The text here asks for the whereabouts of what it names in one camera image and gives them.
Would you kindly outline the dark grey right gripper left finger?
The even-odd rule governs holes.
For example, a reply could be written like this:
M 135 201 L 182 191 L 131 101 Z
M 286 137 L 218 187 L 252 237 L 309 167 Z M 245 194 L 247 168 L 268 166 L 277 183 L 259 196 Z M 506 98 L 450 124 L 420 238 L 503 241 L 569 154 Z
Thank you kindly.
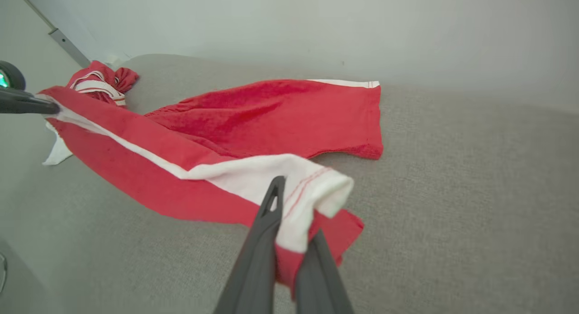
M 276 280 L 275 239 L 283 216 L 286 178 L 276 176 L 219 297 L 215 314 L 271 314 Z

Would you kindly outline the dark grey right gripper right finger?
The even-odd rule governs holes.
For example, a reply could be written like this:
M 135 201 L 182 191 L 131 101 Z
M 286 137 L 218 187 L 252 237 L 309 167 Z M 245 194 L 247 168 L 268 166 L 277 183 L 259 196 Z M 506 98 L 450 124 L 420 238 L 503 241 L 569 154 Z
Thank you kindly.
M 353 314 L 354 309 L 322 230 L 308 244 L 295 282 L 297 314 Z

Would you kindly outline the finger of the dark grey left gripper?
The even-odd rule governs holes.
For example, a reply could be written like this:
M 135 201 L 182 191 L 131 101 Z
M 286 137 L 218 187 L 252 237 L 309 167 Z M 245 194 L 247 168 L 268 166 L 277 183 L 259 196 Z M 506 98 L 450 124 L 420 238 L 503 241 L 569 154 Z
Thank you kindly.
M 55 102 L 42 100 L 23 90 L 0 88 L 1 114 L 54 115 L 58 112 L 60 108 Z

